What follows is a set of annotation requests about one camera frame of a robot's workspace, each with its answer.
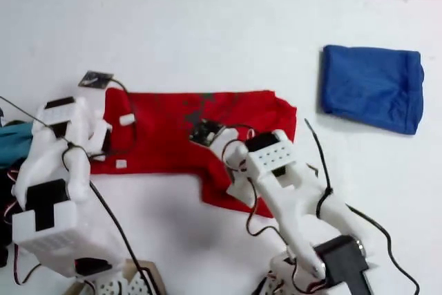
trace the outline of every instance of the white table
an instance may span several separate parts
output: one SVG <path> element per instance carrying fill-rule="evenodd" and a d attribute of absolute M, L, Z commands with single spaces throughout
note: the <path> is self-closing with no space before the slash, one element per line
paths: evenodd
<path fill-rule="evenodd" d="M 0 0 L 0 93 L 33 111 L 78 93 L 89 69 L 115 73 L 131 91 L 273 89 L 318 132 L 340 194 L 390 231 L 396 258 L 421 293 L 438 294 L 441 18 L 442 0 Z M 317 112 L 318 58 L 326 44 L 421 52 L 425 109 L 414 137 Z M 103 103 L 102 93 L 80 93 Z M 1 107 L 9 118 L 25 118 Z M 301 121 L 296 141 L 305 159 L 320 166 Z M 250 294 L 282 249 L 271 232 L 249 237 L 245 213 L 201 203 L 192 176 L 94 181 L 138 257 L 157 263 L 170 294 Z M 254 227 L 268 222 L 256 218 Z M 372 231 L 389 271 L 389 294 L 412 294 L 388 260 L 384 237 Z M 22 277 L 33 263 L 21 259 Z M 17 287 L 12 265 L 0 270 L 2 294 L 60 294 L 71 282 L 41 269 Z"/>

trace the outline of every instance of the blue fabric bag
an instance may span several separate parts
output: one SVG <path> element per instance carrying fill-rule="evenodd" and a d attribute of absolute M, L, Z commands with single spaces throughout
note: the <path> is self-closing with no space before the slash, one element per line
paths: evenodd
<path fill-rule="evenodd" d="M 414 135 L 423 113 L 422 83 L 419 52 L 324 47 L 326 113 Z"/>
<path fill-rule="evenodd" d="M 0 169 L 28 157 L 32 142 L 32 122 L 0 127 Z"/>

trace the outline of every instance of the white plastic part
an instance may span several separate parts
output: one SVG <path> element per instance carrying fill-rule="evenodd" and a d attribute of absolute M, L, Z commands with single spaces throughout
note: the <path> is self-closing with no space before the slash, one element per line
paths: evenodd
<path fill-rule="evenodd" d="M 135 115 L 133 113 L 122 115 L 121 117 L 119 117 L 119 124 L 121 126 L 128 126 L 129 124 L 133 124 L 134 122 Z"/>
<path fill-rule="evenodd" d="M 128 293 L 128 281 L 121 272 L 98 278 L 94 284 L 97 295 L 124 295 Z"/>
<path fill-rule="evenodd" d="M 312 276 L 323 279 L 325 267 L 301 232 L 300 219 L 307 214 L 316 214 L 316 205 L 325 188 L 306 163 L 296 160 L 293 143 L 284 131 L 277 130 L 273 134 L 279 142 L 254 152 L 248 152 L 243 143 L 236 142 L 236 148 L 230 152 L 227 161 L 238 163 L 245 159 L 242 168 L 247 171 L 233 172 L 233 183 L 227 193 L 251 206 L 253 192 L 250 191 L 249 181 L 244 181 L 245 178 L 251 178 L 258 195 L 266 202 L 278 222 L 280 233 L 299 265 Z M 216 140 L 228 142 L 222 135 Z M 281 167 L 285 168 L 285 174 L 276 177 L 273 171 Z M 343 235 L 351 235 L 360 240 L 367 254 L 373 252 L 371 238 L 345 202 L 335 194 L 324 201 L 320 216 Z"/>
<path fill-rule="evenodd" d="M 159 295 L 155 292 L 149 275 L 146 272 L 144 272 L 144 275 L 149 282 L 151 292 L 148 291 L 140 273 L 137 272 L 132 280 L 128 282 L 120 272 L 94 281 L 96 295 Z M 93 295 L 93 290 L 89 285 L 84 285 L 79 295 Z"/>
<path fill-rule="evenodd" d="M 116 169 L 126 169 L 127 168 L 127 160 L 125 160 L 125 159 L 117 159 L 115 161 L 115 168 Z"/>
<path fill-rule="evenodd" d="M 299 295 L 291 279 L 295 266 L 290 265 L 285 261 L 286 253 L 277 255 L 271 259 L 270 270 L 260 295 L 278 294 L 278 295 Z M 383 285 L 387 283 L 385 280 L 387 273 L 379 266 L 367 261 L 369 269 L 363 272 L 367 283 L 373 294 L 387 294 L 383 291 Z M 301 289 L 306 290 L 308 284 L 317 281 L 311 277 L 309 273 L 298 266 L 295 273 L 295 284 Z M 317 295 L 351 295 L 346 283 L 340 283 L 329 289 L 324 289 L 315 292 Z"/>
<path fill-rule="evenodd" d="M 159 295 L 155 292 L 155 288 L 153 286 L 152 280 L 149 278 L 149 275 L 143 271 L 144 276 L 149 283 L 151 288 L 151 292 L 148 291 L 146 285 L 144 284 L 143 279 L 141 278 L 141 274 L 137 272 L 132 278 L 131 283 L 129 283 L 127 294 L 128 295 Z"/>
<path fill-rule="evenodd" d="M 99 145 L 98 137 L 104 140 L 106 125 L 95 118 L 83 97 L 63 106 L 49 109 L 42 106 L 37 118 L 48 125 L 67 122 L 65 138 L 86 151 L 92 145 Z M 28 158 L 20 168 L 13 190 L 20 206 L 26 210 L 29 187 L 59 179 L 66 181 L 69 200 L 53 205 L 54 226 L 47 229 L 36 231 L 33 210 L 15 214 L 14 242 L 33 253 L 42 265 L 66 277 L 77 276 L 75 260 L 78 258 L 99 258 L 112 265 L 111 269 L 87 276 L 87 279 L 120 270 L 124 265 L 124 246 L 110 217 L 89 187 L 90 164 L 85 151 L 73 148 L 65 153 L 67 172 L 61 157 L 68 143 L 57 139 L 51 129 L 39 122 L 32 125 L 32 134 Z"/>

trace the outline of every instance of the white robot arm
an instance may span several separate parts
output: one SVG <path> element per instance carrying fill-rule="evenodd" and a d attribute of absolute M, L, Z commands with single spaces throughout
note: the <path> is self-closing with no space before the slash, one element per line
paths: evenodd
<path fill-rule="evenodd" d="M 94 280 L 120 270 L 124 247 L 90 189 L 86 154 L 105 149 L 110 126 L 83 97 L 48 102 L 36 118 L 12 190 L 23 209 L 13 216 L 13 241 L 66 277 Z"/>
<path fill-rule="evenodd" d="M 237 136 L 235 129 L 205 120 L 194 128 L 190 139 L 211 149 L 232 170 L 232 184 L 228 193 L 252 207 L 256 199 L 254 186 L 272 212 L 289 253 L 289 257 L 283 254 L 271 261 L 271 269 L 277 275 L 275 278 L 281 282 L 280 285 L 284 285 L 286 293 L 283 294 L 302 294 L 302 290 L 296 289 L 295 282 L 292 282 L 294 265 L 300 275 L 308 272 L 317 281 L 323 284 L 328 282 L 329 292 L 333 287 L 335 290 L 346 287 L 345 284 L 340 285 L 341 282 L 347 283 L 347 290 L 350 291 L 327 294 L 371 294 L 363 273 L 369 269 L 365 258 L 372 252 L 372 243 L 369 234 L 359 225 L 345 202 L 334 194 L 323 202 L 321 219 L 339 230 L 342 236 L 333 239 L 334 242 L 313 247 L 300 231 L 299 222 L 304 215 L 315 215 L 318 201 L 323 196 L 324 189 L 314 172 L 306 163 L 296 159 L 294 145 L 284 131 L 261 133 L 245 142 L 234 140 Z M 219 146 L 224 146 L 221 154 Z M 335 258 L 329 255 L 330 246 L 346 251 L 349 255 L 347 259 L 354 259 L 353 262 L 343 263 L 348 263 L 350 269 L 355 270 L 354 264 L 361 265 L 351 276 L 352 280 L 344 278 L 334 284 L 330 282 L 332 280 L 326 280 L 331 279 L 334 272 L 328 271 L 333 269 L 330 259 L 335 263 Z M 272 287 L 274 291 L 278 285 L 274 283 L 269 286 L 270 289 Z"/>

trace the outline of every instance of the red cloth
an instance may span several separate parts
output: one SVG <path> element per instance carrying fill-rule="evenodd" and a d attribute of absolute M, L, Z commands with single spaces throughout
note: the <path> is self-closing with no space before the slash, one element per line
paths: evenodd
<path fill-rule="evenodd" d="M 250 211 L 226 193 L 231 181 L 226 169 L 210 152 L 189 141 L 193 125 L 202 118 L 223 124 L 248 124 L 256 130 L 282 129 L 290 140 L 295 135 L 296 108 L 275 96 L 273 91 L 245 93 L 131 93 L 137 119 L 136 146 L 125 155 L 113 155 L 94 162 L 94 174 L 191 173 L 202 181 L 202 200 L 206 203 Z M 106 91 L 104 119 L 112 124 L 112 149 L 133 144 L 132 126 L 120 126 L 119 117 L 130 113 L 124 91 Z M 246 129 L 238 129 L 245 138 Z M 127 167 L 117 169 L 115 161 L 125 159 Z M 263 202 L 258 214 L 271 217 Z"/>

